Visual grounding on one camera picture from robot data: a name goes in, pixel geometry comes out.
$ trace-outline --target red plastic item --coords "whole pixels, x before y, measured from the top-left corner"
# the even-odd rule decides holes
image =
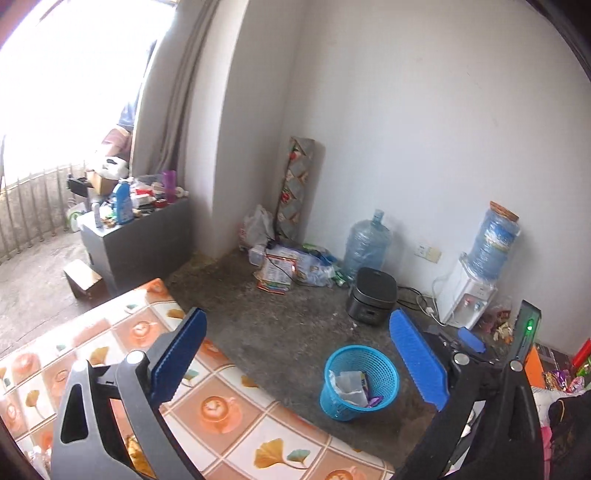
[[[585,363],[585,360],[589,358],[589,356],[591,356],[591,338],[587,339],[587,341],[581,347],[581,350],[579,350],[579,353],[574,356],[573,368],[578,370],[581,365]]]

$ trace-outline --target white plastic bag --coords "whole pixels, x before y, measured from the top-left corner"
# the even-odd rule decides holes
[[[248,250],[255,245],[266,245],[273,238],[273,217],[261,205],[257,205],[251,215],[244,217],[240,228],[240,248]]]
[[[366,408],[368,406],[368,398],[363,391],[361,372],[341,372],[337,377],[332,370],[329,370],[329,380],[330,385],[341,399],[357,407]]]

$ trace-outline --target curtain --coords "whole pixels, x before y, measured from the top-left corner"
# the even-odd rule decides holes
[[[176,170],[184,184],[185,143],[195,72],[219,0],[181,0],[145,78],[134,130],[131,175]]]

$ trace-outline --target plastic bag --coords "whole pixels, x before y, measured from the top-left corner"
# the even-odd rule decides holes
[[[509,322],[511,317],[512,300],[508,296],[496,297],[482,314],[479,326],[485,333],[494,332],[500,325]]]
[[[336,394],[346,402],[357,407],[368,406],[368,398],[363,390],[361,372],[341,372],[337,377],[332,370],[329,370],[330,385]]]
[[[266,245],[273,238],[273,217],[261,205],[257,205],[251,215],[244,217],[240,228],[240,249],[248,250],[255,245]]]

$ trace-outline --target wall outlet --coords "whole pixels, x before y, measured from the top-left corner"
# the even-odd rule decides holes
[[[418,244],[414,251],[417,257],[427,258],[427,252],[429,252],[429,246],[426,244]]]
[[[427,244],[419,243],[414,251],[417,257],[424,258],[430,262],[437,263],[441,258],[441,251],[438,248],[430,247]]]

